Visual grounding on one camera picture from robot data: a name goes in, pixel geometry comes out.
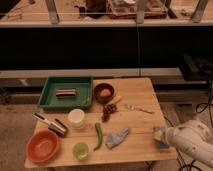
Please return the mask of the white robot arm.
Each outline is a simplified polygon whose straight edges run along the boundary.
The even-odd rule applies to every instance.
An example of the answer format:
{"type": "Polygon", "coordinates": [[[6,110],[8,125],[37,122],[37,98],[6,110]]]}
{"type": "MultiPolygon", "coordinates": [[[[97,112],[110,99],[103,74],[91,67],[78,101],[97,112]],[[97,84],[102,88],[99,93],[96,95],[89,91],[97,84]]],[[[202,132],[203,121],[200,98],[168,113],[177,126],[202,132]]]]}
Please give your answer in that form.
{"type": "Polygon", "coordinates": [[[211,130],[201,121],[189,120],[169,127],[164,133],[165,142],[213,168],[213,144],[209,143],[211,130]]]}

